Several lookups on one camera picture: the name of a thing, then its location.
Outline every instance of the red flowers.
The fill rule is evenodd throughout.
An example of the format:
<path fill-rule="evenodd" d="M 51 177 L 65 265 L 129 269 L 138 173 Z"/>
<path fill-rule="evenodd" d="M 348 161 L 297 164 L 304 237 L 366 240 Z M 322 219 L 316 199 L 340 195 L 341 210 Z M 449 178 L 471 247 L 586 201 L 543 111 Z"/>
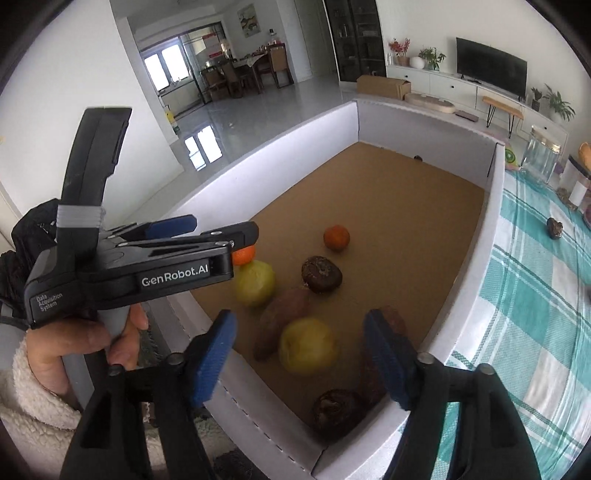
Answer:
<path fill-rule="evenodd" d="M 410 46 L 410 39 L 405 38 L 403 42 L 399 42 L 396 39 L 392 40 L 388 43 L 390 45 L 390 50 L 396 53 L 396 55 L 405 57 L 406 52 L 408 51 L 408 47 Z"/>

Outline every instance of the wooden chair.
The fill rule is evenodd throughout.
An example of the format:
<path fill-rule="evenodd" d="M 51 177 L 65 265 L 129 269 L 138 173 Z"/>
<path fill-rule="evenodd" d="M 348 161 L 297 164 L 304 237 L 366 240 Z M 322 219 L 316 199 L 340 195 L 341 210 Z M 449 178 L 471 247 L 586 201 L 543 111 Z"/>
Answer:
<path fill-rule="evenodd" d="M 201 71 L 201 76 L 205 79 L 208 90 L 219 90 L 221 88 L 227 88 L 230 93 L 230 87 L 228 82 L 219 72 L 216 66 L 208 67 Z"/>
<path fill-rule="evenodd" d="M 276 45 L 271 45 L 269 47 L 269 67 L 266 65 L 262 65 L 261 68 L 258 70 L 259 75 L 264 73 L 270 73 L 273 76 L 273 81 L 275 82 L 275 86 L 277 88 L 283 88 L 288 85 L 293 85 L 294 79 L 291 76 L 290 66 L 287 63 L 287 51 L 285 50 L 285 44 L 279 43 Z M 277 77 L 277 72 L 285 71 L 287 74 L 288 83 L 285 85 L 279 85 L 279 79 Z"/>
<path fill-rule="evenodd" d="M 230 95 L 235 98 L 233 93 L 238 91 L 239 97 L 244 96 L 243 87 L 246 87 L 246 83 L 248 81 L 248 72 L 239 73 L 234 68 L 234 65 L 230 60 L 225 61 L 221 66 L 222 72 L 225 75 L 226 81 L 228 83 L 228 91 L 230 91 Z"/>

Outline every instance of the window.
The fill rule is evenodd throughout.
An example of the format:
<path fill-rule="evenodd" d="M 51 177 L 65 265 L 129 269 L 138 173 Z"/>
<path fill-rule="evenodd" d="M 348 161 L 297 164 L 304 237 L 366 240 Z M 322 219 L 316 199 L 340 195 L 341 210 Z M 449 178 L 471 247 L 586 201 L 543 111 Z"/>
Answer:
<path fill-rule="evenodd" d="M 181 53 L 181 49 L 178 47 L 178 45 L 165 48 L 162 51 L 162 57 L 166 62 L 166 66 L 168 67 L 168 71 L 170 72 L 173 82 L 178 82 L 179 80 L 185 79 L 189 76 L 189 70 L 187 69 L 183 54 Z"/>
<path fill-rule="evenodd" d="M 150 48 L 149 56 L 144 59 L 152 83 L 158 91 L 189 77 L 189 67 L 181 53 L 180 43 L 166 44 L 169 45 L 166 48 L 162 48 L 164 45 Z"/>
<path fill-rule="evenodd" d="M 166 74 L 164 73 L 164 69 L 162 68 L 162 64 L 160 63 L 160 59 L 158 58 L 158 54 L 148 57 L 144 60 L 144 63 L 156 90 L 162 90 L 170 85 L 166 78 Z"/>

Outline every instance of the tangerine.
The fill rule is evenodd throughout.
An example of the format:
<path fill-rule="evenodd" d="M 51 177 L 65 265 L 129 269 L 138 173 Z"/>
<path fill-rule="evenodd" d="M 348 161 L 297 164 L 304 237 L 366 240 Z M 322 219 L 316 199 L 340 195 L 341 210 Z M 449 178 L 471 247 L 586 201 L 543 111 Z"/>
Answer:
<path fill-rule="evenodd" d="M 250 263 L 252 260 L 254 260 L 255 254 L 256 249 L 254 245 L 241 248 L 240 250 L 232 252 L 232 263 L 235 267 L 246 265 L 247 263 Z"/>
<path fill-rule="evenodd" d="M 333 252 L 342 252 L 350 240 L 349 231 L 342 225 L 335 225 L 324 231 L 324 244 Z"/>

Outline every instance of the screw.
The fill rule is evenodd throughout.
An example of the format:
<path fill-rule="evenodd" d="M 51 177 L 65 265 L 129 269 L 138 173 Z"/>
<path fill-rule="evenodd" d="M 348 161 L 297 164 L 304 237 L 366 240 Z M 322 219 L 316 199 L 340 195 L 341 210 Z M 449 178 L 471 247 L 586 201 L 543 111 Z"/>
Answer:
<path fill-rule="evenodd" d="M 489 364 L 480 364 L 478 365 L 478 370 L 480 370 L 485 375 L 494 375 L 495 369 L 492 368 Z"/>
<path fill-rule="evenodd" d="M 169 365 L 180 365 L 184 362 L 184 355 L 182 353 L 171 353 L 166 357 L 166 362 Z"/>
<path fill-rule="evenodd" d="M 417 355 L 417 359 L 422 364 L 431 365 L 435 361 L 435 357 L 429 352 L 421 352 Z"/>
<path fill-rule="evenodd" d="M 122 374 L 123 372 L 125 372 L 125 368 L 123 368 L 123 365 L 111 365 L 109 367 L 109 376 L 110 377 L 116 377 L 119 374 Z"/>

